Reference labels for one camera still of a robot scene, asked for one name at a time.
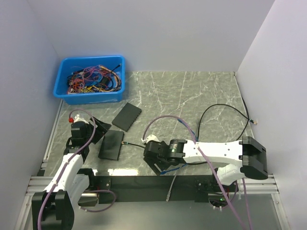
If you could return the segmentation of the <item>black ethernet cable short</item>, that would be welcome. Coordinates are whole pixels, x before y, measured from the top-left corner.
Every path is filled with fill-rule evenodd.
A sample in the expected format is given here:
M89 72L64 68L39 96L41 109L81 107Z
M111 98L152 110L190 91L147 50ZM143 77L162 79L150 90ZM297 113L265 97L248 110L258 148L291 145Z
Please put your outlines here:
M141 145L138 145L138 144L134 144L134 143L129 143L129 142L126 142L126 141L122 141L121 142L122 145L131 145L131 146L136 146L136 147L140 147L140 148L145 148L145 146L141 146ZM206 162L198 162L198 163L186 163L187 165L201 165L201 164L205 164Z

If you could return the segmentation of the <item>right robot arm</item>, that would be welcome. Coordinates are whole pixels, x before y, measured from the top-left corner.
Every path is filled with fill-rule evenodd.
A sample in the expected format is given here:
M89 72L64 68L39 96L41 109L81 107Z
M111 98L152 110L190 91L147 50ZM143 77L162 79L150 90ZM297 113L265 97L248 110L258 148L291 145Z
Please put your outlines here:
M223 163L225 166L218 168L217 175L211 179L216 191L224 190L243 177L268 179L266 148L249 136L226 143L173 139L166 144L150 135L146 139L143 159L156 175L179 164Z

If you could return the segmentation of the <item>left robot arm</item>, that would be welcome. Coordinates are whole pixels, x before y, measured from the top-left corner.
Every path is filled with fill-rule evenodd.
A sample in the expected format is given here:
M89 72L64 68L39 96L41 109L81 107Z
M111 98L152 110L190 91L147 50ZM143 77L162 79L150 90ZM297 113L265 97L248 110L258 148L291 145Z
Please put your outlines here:
M89 145L97 143L111 128L95 117L86 121L80 115L70 117L71 137L66 143L60 167L51 182L32 197L32 221L35 230L70 230L74 208L84 192L94 191L96 179L92 169L82 166Z

